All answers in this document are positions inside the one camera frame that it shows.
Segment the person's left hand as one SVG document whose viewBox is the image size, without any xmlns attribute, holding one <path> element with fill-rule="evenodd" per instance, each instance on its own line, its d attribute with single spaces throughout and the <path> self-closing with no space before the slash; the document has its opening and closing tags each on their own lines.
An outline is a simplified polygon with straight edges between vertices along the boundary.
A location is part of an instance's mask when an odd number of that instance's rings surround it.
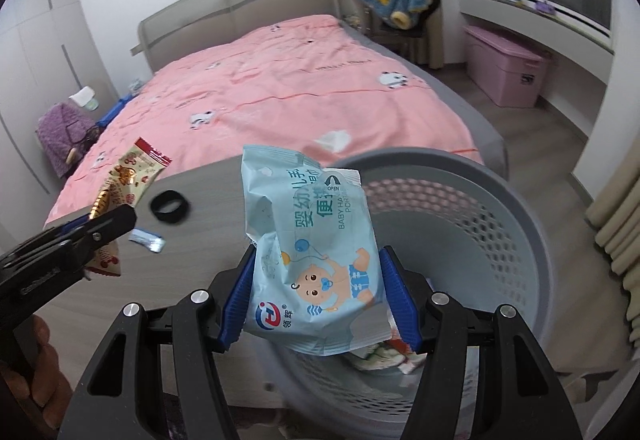
<svg viewBox="0 0 640 440">
<path fill-rule="evenodd" d="M 14 371 L 6 363 L 1 363 L 1 376 L 21 408 L 21 414 L 41 437 L 52 439 L 58 435 L 63 423 L 73 388 L 61 371 L 47 322 L 35 314 L 30 318 L 30 324 L 36 356 L 28 364 L 28 376 Z"/>
</svg>

